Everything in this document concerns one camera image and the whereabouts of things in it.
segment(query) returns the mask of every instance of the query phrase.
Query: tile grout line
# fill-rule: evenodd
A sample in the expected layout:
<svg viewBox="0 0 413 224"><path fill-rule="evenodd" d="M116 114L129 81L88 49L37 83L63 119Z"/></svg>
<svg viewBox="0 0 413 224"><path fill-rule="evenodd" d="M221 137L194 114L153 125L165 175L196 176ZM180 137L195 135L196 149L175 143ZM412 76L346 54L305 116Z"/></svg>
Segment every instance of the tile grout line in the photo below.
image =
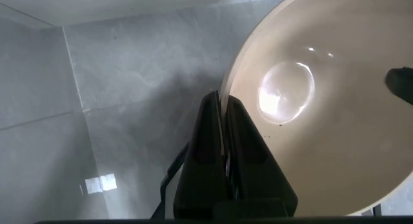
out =
<svg viewBox="0 0 413 224"><path fill-rule="evenodd" d="M46 119L49 119L49 118L59 117L59 116L63 116L63 115L66 115L66 114L71 114L71 113L74 113L74 112L73 112L73 111L69 111L69 112L64 112L64 113L62 113L62 114L56 114L56 115L52 115L52 116L48 116L48 117L42 117L42 118L39 118L39 119L36 119L36 120L27 121L27 122L24 122L24 123L18 123L18 124L9 126L9 127L0 128L0 131L8 130L8 129L11 129L11 128L14 128L14 127L20 127L20 126L23 126L23 125L35 123L35 122L37 122L37 121L43 121L43 120L46 120Z"/></svg>
<svg viewBox="0 0 413 224"><path fill-rule="evenodd" d="M74 80L75 80L75 86L76 86L76 90L77 90L77 95L78 95L79 101L80 101L80 107L81 107L81 110L82 110L82 112L83 112L82 97L80 96L79 85L77 84L77 78L76 78L76 74L75 74L75 68L74 68L74 66L73 66L72 55L71 55L71 53L70 53L70 51L69 51L69 44L68 44L68 42L67 42L66 31L65 31L65 27L64 27L64 26L62 26L62 30L63 30L63 37L65 38L67 54L69 55L70 68L72 69L72 74L73 74L73 78L74 78Z"/></svg>
<svg viewBox="0 0 413 224"><path fill-rule="evenodd" d="M54 25L52 25L52 24L50 24L50 23L48 23L48 22L46 22L46 21L40 20L40 19L38 19L38 18L36 18L36 17L34 17L34 16L32 16L32 15L28 15L28 14L26 14L26 13L20 11L20 10L17 10L17 9L15 9L15 8L12 8L12 7L8 6L8 5L5 5L5 4L3 4L3 3L0 3L0 5L4 6L4 7L6 7L6 8L9 8L9 9L11 9L11 10L13 10L13 11L16 11L16 12L18 12L19 14L23 14L23 15L29 17L29 18L35 19L36 21L40 21L41 23L44 23L44 24L48 25L49 27L55 27Z"/></svg>

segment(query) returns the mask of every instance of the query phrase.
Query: ceramic bowl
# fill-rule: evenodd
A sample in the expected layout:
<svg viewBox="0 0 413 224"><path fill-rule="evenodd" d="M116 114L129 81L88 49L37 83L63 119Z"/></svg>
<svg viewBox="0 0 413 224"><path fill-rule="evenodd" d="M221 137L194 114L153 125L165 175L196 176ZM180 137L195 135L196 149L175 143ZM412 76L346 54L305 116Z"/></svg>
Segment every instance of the ceramic bowl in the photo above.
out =
<svg viewBox="0 0 413 224"><path fill-rule="evenodd" d="M362 212L413 170L413 106L385 84L403 66L413 0L285 0L236 57L223 111L229 94L243 102L298 196L296 216Z"/></svg>

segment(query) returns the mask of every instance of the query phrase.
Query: marble tile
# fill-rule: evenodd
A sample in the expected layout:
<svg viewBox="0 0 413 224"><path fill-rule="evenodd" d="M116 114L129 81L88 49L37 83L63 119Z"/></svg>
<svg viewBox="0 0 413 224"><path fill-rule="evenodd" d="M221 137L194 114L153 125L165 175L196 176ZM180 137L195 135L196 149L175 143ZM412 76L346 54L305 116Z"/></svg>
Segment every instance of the marble tile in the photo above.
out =
<svg viewBox="0 0 413 224"><path fill-rule="evenodd" d="M260 22L282 1L284 0L251 0L254 17Z"/></svg>
<svg viewBox="0 0 413 224"><path fill-rule="evenodd" d="M381 204L384 216L413 215L413 177L410 176Z"/></svg>
<svg viewBox="0 0 413 224"><path fill-rule="evenodd" d="M85 109L142 101L203 67L192 17L144 15L65 27Z"/></svg>
<svg viewBox="0 0 413 224"><path fill-rule="evenodd" d="M85 117L70 113L0 131L0 216L4 223L108 218Z"/></svg>
<svg viewBox="0 0 413 224"><path fill-rule="evenodd" d="M0 19L0 128L80 110L61 28Z"/></svg>
<svg viewBox="0 0 413 224"><path fill-rule="evenodd" d="M160 202L166 170L192 134L212 79L189 85L180 78L151 99L86 113L97 169L115 174L104 193L110 218L149 218Z"/></svg>
<svg viewBox="0 0 413 224"><path fill-rule="evenodd" d="M168 14L142 15L66 26L65 33L85 109L149 99L180 77L215 78L219 89L243 42L269 11L260 3L281 0L222 0Z"/></svg>

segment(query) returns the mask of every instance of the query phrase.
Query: black cable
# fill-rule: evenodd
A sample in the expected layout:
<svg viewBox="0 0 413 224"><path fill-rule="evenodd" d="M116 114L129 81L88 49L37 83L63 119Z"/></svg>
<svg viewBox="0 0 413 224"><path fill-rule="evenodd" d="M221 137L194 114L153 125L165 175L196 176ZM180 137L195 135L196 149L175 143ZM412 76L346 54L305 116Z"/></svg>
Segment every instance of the black cable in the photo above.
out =
<svg viewBox="0 0 413 224"><path fill-rule="evenodd" d="M166 186L170 183L172 178L176 175L176 172L181 168L185 161L186 152L189 148L189 142L183 147L183 149L176 156L172 164L169 166L165 178L161 182L161 202L157 206L155 212L152 214L150 219L165 219L165 197L166 197Z"/></svg>

